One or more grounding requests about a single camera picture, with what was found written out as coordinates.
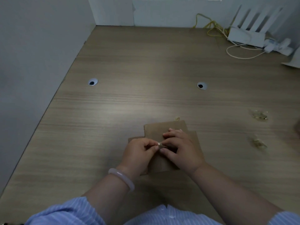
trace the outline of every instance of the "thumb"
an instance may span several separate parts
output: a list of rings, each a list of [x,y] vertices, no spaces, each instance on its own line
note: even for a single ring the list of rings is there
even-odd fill
[[[151,148],[149,148],[147,151],[146,151],[146,154],[148,156],[148,159],[150,160],[154,154],[158,151],[158,146],[152,146]]]
[[[165,155],[169,160],[171,160],[173,163],[175,163],[175,160],[177,158],[177,154],[170,151],[169,149],[167,148],[161,148],[160,149],[160,153]]]

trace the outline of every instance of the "power cord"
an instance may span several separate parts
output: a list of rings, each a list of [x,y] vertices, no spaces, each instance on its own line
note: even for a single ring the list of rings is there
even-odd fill
[[[228,52],[228,49],[230,49],[230,48],[232,48],[232,47],[235,47],[235,46],[239,46],[239,47],[241,47],[241,48],[243,48],[243,49],[246,49],[246,50],[263,50],[263,49],[261,49],[261,48],[259,48],[259,47],[255,47],[255,48],[247,48],[247,47],[243,47],[243,46],[246,46],[246,45],[248,45],[248,44],[246,44],[246,43],[235,43],[234,41],[229,40],[229,39],[228,39],[228,35],[229,35],[229,32],[230,32],[231,26],[229,26],[228,29],[224,29],[224,28],[223,28],[220,24],[218,24],[216,21],[214,21],[214,20],[210,19],[209,17],[207,17],[207,16],[205,16],[205,15],[203,15],[203,14],[200,14],[200,13],[198,13],[198,14],[196,15],[196,24],[193,26],[193,28],[196,28],[196,26],[197,26],[197,24],[198,24],[198,16],[202,16],[202,17],[204,17],[204,18],[206,18],[206,19],[208,19],[208,20],[210,21],[207,25],[205,25],[205,26],[203,27],[203,28],[209,28],[209,30],[207,31],[207,35],[208,35],[208,36],[211,36],[211,37],[226,37],[228,41],[230,41],[231,43],[234,44],[233,46],[230,46],[230,47],[228,47],[228,48],[226,49],[226,52],[227,52],[227,54],[228,54],[229,56],[231,56],[231,57],[233,57],[233,58],[237,58],[237,59],[247,60],[247,59],[255,58],[255,57],[260,56],[261,54],[265,53],[265,51],[264,51],[264,52],[262,52],[262,53],[260,53],[260,54],[258,54],[258,55],[256,55],[256,56],[254,56],[254,57],[237,57],[237,56],[231,55],[231,54]],[[213,29],[216,29],[218,32],[221,33],[221,35],[212,35],[212,34],[210,34],[209,32],[212,31]]]

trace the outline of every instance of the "hand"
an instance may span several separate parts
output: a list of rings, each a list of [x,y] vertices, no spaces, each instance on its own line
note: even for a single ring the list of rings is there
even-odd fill
[[[195,149],[191,138],[182,130],[170,128],[163,136],[167,138],[161,142],[163,145],[173,145],[178,149],[176,153],[167,148],[160,149],[160,152],[190,177],[199,167],[206,164],[202,151]]]
[[[157,141],[148,138],[133,139],[126,146],[122,162],[117,170],[133,181],[146,170],[150,159],[157,150]]]

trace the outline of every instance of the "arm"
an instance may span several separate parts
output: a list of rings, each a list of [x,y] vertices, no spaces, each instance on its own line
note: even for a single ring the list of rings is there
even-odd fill
[[[225,223],[266,225],[276,213],[283,211],[208,165],[186,133],[170,129],[164,137],[167,139],[162,144],[174,145],[178,150],[174,153],[163,148],[161,153],[192,178]]]
[[[134,181],[147,168],[150,159],[158,150],[157,145],[156,141],[147,138],[133,139],[125,148],[117,170]],[[128,191],[129,187],[125,182],[109,174],[83,194],[83,197],[87,197],[96,212],[109,223]]]

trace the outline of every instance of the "bangle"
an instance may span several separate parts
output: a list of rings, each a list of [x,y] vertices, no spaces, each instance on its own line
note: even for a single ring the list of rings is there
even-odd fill
[[[133,182],[119,170],[117,170],[115,168],[110,168],[108,170],[108,174],[113,174],[113,175],[117,176],[118,178],[122,179],[122,181],[125,182],[129,186],[130,192],[132,192],[134,190]]]

